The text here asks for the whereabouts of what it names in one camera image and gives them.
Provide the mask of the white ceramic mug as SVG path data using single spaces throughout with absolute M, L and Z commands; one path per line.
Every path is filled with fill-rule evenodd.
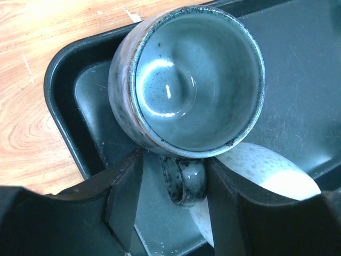
M 268 148 L 241 142 L 216 158 L 232 171 L 281 196 L 302 201 L 321 193 L 305 171 Z

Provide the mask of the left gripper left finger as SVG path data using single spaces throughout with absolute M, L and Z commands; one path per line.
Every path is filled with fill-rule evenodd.
M 1 255 L 130 255 L 143 151 L 53 195 L 1 187 Z

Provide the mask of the grey ceramic mug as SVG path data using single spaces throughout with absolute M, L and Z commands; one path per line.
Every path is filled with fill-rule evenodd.
M 188 208 L 206 197 L 204 159 L 248 135 L 264 94 L 255 39 L 237 18 L 206 5 L 140 22 L 119 44 L 108 75 L 118 124 L 159 155 L 171 200 Z

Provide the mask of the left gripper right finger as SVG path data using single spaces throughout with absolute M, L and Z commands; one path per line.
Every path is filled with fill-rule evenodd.
M 303 201 L 273 193 L 205 161 L 216 255 L 340 255 L 340 193 Z

